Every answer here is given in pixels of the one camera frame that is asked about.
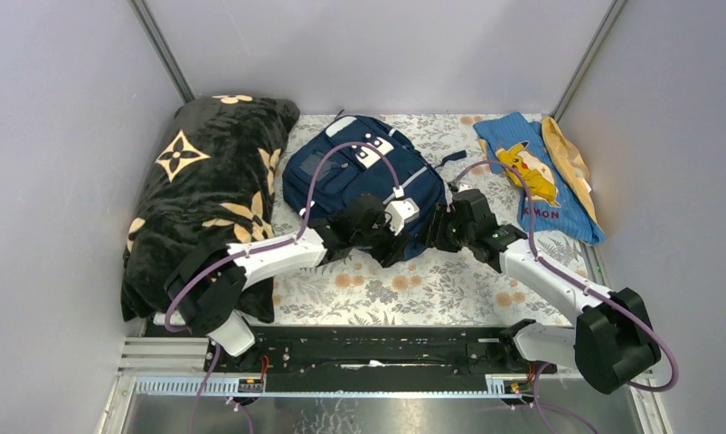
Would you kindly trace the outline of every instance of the white wall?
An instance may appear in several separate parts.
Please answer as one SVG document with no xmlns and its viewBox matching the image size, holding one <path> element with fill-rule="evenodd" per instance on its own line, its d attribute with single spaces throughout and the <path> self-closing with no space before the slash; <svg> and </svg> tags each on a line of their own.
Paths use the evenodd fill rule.
<svg viewBox="0 0 726 434">
<path fill-rule="evenodd" d="M 127 225 L 179 105 L 128 1 L 0 0 L 0 433 L 96 427 Z"/>
<path fill-rule="evenodd" d="M 594 176 L 608 278 L 682 365 L 678 433 L 726 433 L 726 1 L 629 2 L 562 122 Z"/>
<path fill-rule="evenodd" d="M 305 113 L 548 113 L 610 0 L 150 0 L 198 95 Z"/>
</svg>

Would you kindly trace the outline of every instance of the backpack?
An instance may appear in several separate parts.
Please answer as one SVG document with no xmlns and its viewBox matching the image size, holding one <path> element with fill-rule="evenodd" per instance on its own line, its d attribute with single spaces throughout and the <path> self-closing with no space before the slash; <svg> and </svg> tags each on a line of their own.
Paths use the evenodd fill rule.
<svg viewBox="0 0 726 434">
<path fill-rule="evenodd" d="M 419 217 L 406 224 L 411 235 L 405 248 L 405 260 L 426 249 L 417 242 L 421 230 L 429 224 L 435 206 L 445 204 L 445 183 L 435 167 L 421 155 L 397 128 L 366 116 L 336 118 L 320 134 L 288 159 L 283 172 L 283 197 L 296 212 L 306 206 L 309 182 L 317 165 L 333 147 L 347 142 L 366 142 L 376 146 L 394 167 L 405 197 L 419 206 Z M 461 151 L 446 156 L 442 163 L 467 156 Z M 317 178 L 310 219 L 340 212 L 358 196 L 370 193 L 386 205 L 394 194 L 394 181 L 386 164 L 369 149 L 347 147 L 333 154 Z"/>
</svg>

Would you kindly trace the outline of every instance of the black plush blanket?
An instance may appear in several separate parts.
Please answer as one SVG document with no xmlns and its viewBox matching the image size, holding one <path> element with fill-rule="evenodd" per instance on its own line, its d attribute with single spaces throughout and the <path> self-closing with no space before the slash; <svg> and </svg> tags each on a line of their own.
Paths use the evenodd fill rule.
<svg viewBox="0 0 726 434">
<path fill-rule="evenodd" d="M 199 98 L 177 112 L 146 178 L 128 230 L 123 318 L 165 311 L 165 280 L 203 240 L 249 242 L 273 235 L 274 175 L 296 104 L 244 95 Z M 271 279 L 237 308 L 274 321 Z"/>
</svg>

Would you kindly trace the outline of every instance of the reflective floor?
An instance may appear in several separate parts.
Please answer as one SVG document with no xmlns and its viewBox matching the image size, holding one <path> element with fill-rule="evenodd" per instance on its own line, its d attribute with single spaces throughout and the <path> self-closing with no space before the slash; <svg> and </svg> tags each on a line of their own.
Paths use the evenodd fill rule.
<svg viewBox="0 0 726 434">
<path fill-rule="evenodd" d="M 609 396 L 584 381 L 542 380 L 542 402 L 574 410 L 600 434 L 642 432 L 630 392 Z M 186 434 L 192 397 L 135 395 L 125 431 L 129 434 Z M 498 410 L 499 400 L 262 398 L 248 406 L 258 434 L 463 434 L 548 433 L 536 410 Z M 577 420 L 548 412 L 560 434 L 591 433 Z M 203 398 L 195 433 L 248 433 L 241 412 L 221 398 Z"/>
</svg>

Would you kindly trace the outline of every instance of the yellow cartoon character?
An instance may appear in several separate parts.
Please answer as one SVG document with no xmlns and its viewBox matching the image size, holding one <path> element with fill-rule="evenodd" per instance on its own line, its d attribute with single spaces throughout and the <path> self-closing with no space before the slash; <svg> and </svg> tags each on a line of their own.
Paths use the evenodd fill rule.
<svg viewBox="0 0 726 434">
<path fill-rule="evenodd" d="M 554 183 L 554 173 L 549 166 L 542 163 L 533 154 L 526 151 L 528 142 L 520 142 L 508 151 L 506 149 L 498 149 L 495 156 L 501 163 L 506 163 L 516 168 L 522 174 L 525 182 L 531 190 L 534 201 L 545 201 L 550 206 L 560 207 L 557 202 L 557 186 Z M 515 185 L 522 187 L 523 185 L 510 170 L 506 174 L 512 179 Z"/>
</svg>

